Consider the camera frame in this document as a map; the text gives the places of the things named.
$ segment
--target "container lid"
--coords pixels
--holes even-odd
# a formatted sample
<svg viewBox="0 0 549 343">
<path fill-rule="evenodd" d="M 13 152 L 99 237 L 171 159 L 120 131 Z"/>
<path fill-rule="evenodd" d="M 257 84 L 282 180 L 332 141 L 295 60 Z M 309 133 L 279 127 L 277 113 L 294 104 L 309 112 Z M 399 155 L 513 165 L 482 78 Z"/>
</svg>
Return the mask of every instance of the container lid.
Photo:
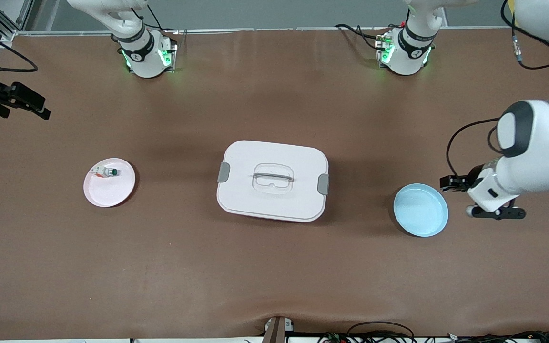
<svg viewBox="0 0 549 343">
<path fill-rule="evenodd" d="M 395 195 L 395 218 L 406 232 L 418 237 L 431 237 L 441 232 L 448 222 L 448 205 L 444 197 L 425 184 L 409 184 Z"/>
<path fill-rule="evenodd" d="M 310 222 L 325 209 L 327 170 L 314 148 L 237 141 L 224 154 L 217 200 L 230 213 Z"/>
</svg>

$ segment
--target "light blue plate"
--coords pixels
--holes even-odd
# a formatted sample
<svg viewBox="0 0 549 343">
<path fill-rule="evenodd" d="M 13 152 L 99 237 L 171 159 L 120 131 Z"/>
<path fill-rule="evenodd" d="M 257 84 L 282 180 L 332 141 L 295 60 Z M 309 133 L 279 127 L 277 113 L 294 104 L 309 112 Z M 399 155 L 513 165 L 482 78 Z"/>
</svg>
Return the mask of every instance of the light blue plate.
<svg viewBox="0 0 549 343">
<path fill-rule="evenodd" d="M 444 197 L 425 184 L 409 184 L 400 189 L 393 202 L 395 218 L 406 232 L 431 237 L 448 223 L 448 205 Z"/>
</svg>

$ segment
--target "brown tablecloth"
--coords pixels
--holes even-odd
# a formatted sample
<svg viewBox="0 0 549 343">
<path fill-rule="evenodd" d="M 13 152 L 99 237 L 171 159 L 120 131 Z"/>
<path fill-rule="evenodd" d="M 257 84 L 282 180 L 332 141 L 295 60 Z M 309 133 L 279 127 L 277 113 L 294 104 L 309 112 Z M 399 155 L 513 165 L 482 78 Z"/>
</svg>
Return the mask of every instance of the brown tablecloth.
<svg viewBox="0 0 549 343">
<path fill-rule="evenodd" d="M 52 118 L 0 118 L 0 339 L 253 335 L 272 315 L 296 330 L 549 330 L 549 192 L 520 197 L 527 218 L 501 222 L 468 218 L 470 198 L 446 194 L 449 224 L 428 239 L 392 219 L 400 187 L 449 174 L 457 128 L 549 98 L 549 70 L 518 67 L 508 30 L 443 30 L 436 43 L 402 77 L 342 32 L 191 35 L 174 74 L 142 80 L 108 37 L 17 37 L 40 70 L 0 81 L 44 95 Z M 549 61 L 523 43 L 527 64 Z M 3 52 L 0 65 L 23 62 Z M 494 157 L 488 129 L 458 137 L 460 172 Z M 218 167 L 242 139 L 322 150 L 323 216 L 224 212 Z M 139 185 L 96 208 L 83 178 L 111 157 L 133 163 Z"/>
</svg>

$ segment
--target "plate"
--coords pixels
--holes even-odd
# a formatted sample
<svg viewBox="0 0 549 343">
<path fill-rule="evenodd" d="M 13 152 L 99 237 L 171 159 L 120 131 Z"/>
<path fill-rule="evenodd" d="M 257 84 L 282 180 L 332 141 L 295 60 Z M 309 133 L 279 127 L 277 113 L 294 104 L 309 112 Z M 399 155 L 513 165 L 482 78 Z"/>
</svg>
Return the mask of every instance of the plate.
<svg viewBox="0 0 549 343">
<path fill-rule="evenodd" d="M 89 172 L 84 178 L 84 195 L 94 206 L 109 208 L 120 204 L 135 187 L 135 169 L 123 159 L 105 159 L 93 166 L 105 166 L 118 169 L 118 176 L 100 178 Z"/>
<path fill-rule="evenodd" d="M 440 233 L 448 223 L 444 197 L 425 184 L 409 184 L 395 195 L 395 219 L 406 232 L 418 237 Z"/>
</svg>

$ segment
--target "gray floor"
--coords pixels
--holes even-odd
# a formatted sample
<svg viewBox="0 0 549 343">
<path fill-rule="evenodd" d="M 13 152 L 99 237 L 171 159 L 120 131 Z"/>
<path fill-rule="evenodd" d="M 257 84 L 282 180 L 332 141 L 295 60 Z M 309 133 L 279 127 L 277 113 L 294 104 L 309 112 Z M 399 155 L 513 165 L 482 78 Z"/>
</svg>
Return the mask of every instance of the gray floor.
<svg viewBox="0 0 549 343">
<path fill-rule="evenodd" d="M 163 27 L 173 29 L 282 29 L 326 27 L 339 23 L 387 26 L 401 22 L 402 0 L 151 0 Z M 451 26 L 502 26 L 500 0 L 482 0 L 447 9 Z M 104 30 L 98 21 L 72 8 L 66 0 L 43 0 L 36 7 L 34 31 Z M 155 24 L 147 10 L 146 23 Z"/>
</svg>

